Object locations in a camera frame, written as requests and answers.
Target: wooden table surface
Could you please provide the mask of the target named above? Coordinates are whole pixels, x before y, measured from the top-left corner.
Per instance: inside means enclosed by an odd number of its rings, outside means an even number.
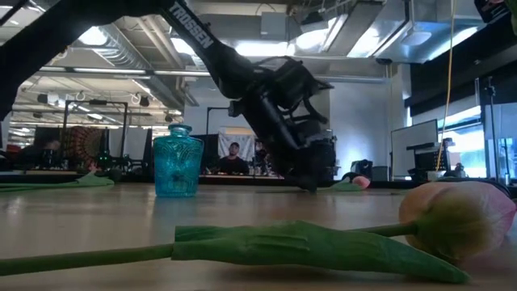
[[[336,229],[397,222],[402,195],[309,196],[294,188],[200,186],[192,199],[157,199],[153,185],[121,184],[0,195],[0,258],[170,243],[174,226],[306,220]],[[242,267],[167,259],[0,277],[0,290],[517,290],[517,224],[503,246],[463,266],[469,285],[303,267]]]

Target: robotic arm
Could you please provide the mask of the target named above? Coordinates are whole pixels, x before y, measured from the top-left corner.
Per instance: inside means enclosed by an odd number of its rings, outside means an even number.
[[[316,190],[326,166],[334,161],[332,145],[322,138],[326,123],[309,102],[330,89],[290,57],[277,70],[251,63],[222,44],[183,0],[61,0],[0,47],[0,119],[12,109],[18,87],[41,66],[92,26],[122,16],[160,14],[206,65],[221,93],[231,99],[230,115],[243,115],[273,158],[275,171],[301,188]],[[309,114],[294,117],[303,103]]]

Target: blue glass vase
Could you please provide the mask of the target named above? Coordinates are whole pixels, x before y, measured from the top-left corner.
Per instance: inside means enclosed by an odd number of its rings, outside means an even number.
[[[169,125],[170,136],[154,139],[154,182],[158,197],[191,197],[197,192],[203,141],[192,127]]]

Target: pink object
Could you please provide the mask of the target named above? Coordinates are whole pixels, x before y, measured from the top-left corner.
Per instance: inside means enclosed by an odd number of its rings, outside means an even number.
[[[352,183],[360,186],[363,190],[370,186],[370,180],[363,176],[357,176],[352,180]]]
[[[408,192],[399,209],[399,221],[418,223],[422,217],[431,217],[429,232],[406,236],[407,242],[459,261],[499,247],[515,211],[515,203],[489,183],[437,182]]]

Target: person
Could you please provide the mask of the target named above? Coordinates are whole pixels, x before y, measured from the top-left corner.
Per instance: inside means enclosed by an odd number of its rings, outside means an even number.
[[[246,161],[238,157],[240,145],[232,142],[229,146],[229,155],[219,160],[219,172],[232,175],[243,174],[248,175],[250,168]]]
[[[26,146],[20,150],[16,155],[15,164],[24,167],[37,166],[42,161],[44,151],[52,150],[57,152],[60,147],[61,143],[57,137],[43,137],[34,145]]]

